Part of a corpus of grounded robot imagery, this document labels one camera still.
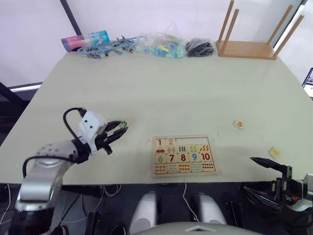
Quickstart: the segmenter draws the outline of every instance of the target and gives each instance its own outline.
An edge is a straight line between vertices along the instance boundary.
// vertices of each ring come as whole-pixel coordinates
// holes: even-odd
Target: wooden puzzle board
[[[218,173],[207,136],[154,137],[153,175]]]

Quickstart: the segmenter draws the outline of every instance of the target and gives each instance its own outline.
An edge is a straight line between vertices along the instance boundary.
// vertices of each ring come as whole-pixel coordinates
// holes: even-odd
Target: floor
[[[219,204],[225,219],[229,225],[234,225],[230,211],[227,210],[227,202],[241,201],[238,191],[240,183],[210,183],[210,184],[187,184],[186,199],[190,201],[191,195],[202,192],[212,196]],[[10,185],[12,192],[12,203],[10,208],[14,208],[14,203],[19,190],[19,185]],[[129,228],[133,212],[140,198],[150,192],[155,191],[162,201],[162,213],[159,217],[159,223],[190,221],[191,214],[183,201],[182,194],[184,184],[156,184],[156,185],[123,185],[121,191],[114,197],[104,197],[96,209],[102,213],[101,223],[97,226],[96,235],[109,235],[111,229],[116,224],[124,224]],[[7,207],[7,189],[0,191],[0,211]],[[58,203],[55,207],[52,228],[54,228],[62,217],[65,210],[74,201],[78,194],[62,191]],[[98,204],[98,198],[84,196],[84,203],[87,212],[94,210]],[[248,203],[243,203],[243,221],[245,228],[265,235],[287,235],[288,233],[278,224],[273,224],[264,220],[264,218]],[[11,218],[13,212],[8,211],[5,219]],[[63,225],[67,225],[71,235],[83,235],[86,220],[81,198],[73,205],[67,216],[64,218]],[[0,234],[5,234],[9,227],[9,222],[2,225]]]

